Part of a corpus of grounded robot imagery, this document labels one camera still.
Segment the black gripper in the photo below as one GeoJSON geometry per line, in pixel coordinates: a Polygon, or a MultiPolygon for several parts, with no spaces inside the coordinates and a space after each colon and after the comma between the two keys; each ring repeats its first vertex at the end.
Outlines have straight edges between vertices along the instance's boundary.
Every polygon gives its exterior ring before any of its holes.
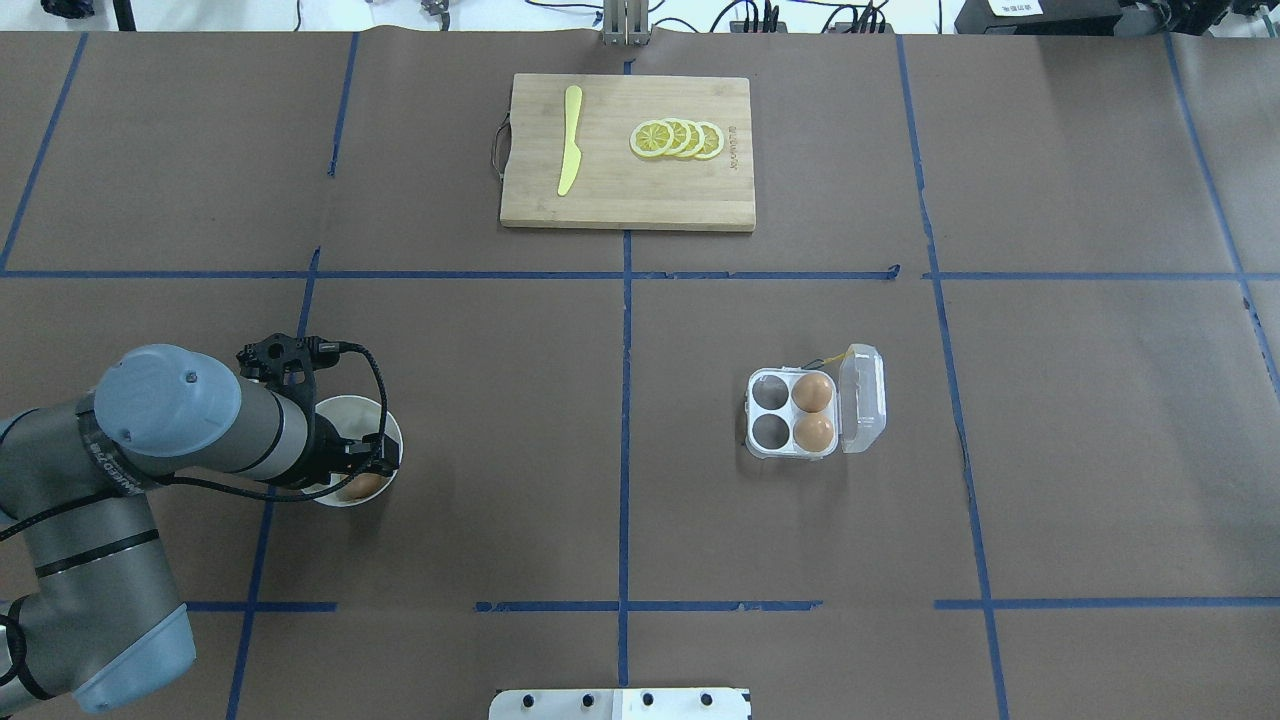
{"type": "Polygon", "coordinates": [[[238,471],[241,475],[285,489],[317,486],[337,491],[366,471],[389,475],[399,470],[399,464],[387,455],[394,451],[396,442],[385,430],[389,413],[384,406],[379,428],[362,439],[342,437],[317,415],[316,373],[333,368],[346,354],[365,359],[379,398],[385,402],[387,387],[376,360],[355,342],[275,333],[237,354],[241,377],[261,387],[276,410],[275,436],[260,459],[238,471]]]}

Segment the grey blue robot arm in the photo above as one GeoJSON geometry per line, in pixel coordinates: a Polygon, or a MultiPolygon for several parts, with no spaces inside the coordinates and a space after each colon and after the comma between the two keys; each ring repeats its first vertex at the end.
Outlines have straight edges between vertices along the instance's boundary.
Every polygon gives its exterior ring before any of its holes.
{"type": "Polygon", "coordinates": [[[3,423],[3,538],[24,537],[38,585],[3,605],[4,717],[63,694],[108,712],[193,666],[189,609],[151,491],[307,503],[361,475],[396,474],[387,395],[360,437],[317,409],[316,373],[347,354],[383,384],[366,347],[317,336],[270,334],[246,345],[237,368],[145,345],[82,395],[3,423]]]}

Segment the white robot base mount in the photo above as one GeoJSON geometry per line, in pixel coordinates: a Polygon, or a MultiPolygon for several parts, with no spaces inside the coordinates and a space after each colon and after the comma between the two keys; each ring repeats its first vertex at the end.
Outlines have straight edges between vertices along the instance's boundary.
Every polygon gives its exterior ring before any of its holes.
{"type": "Polygon", "coordinates": [[[751,719],[750,691],[731,687],[502,691],[489,719],[751,719]]]}

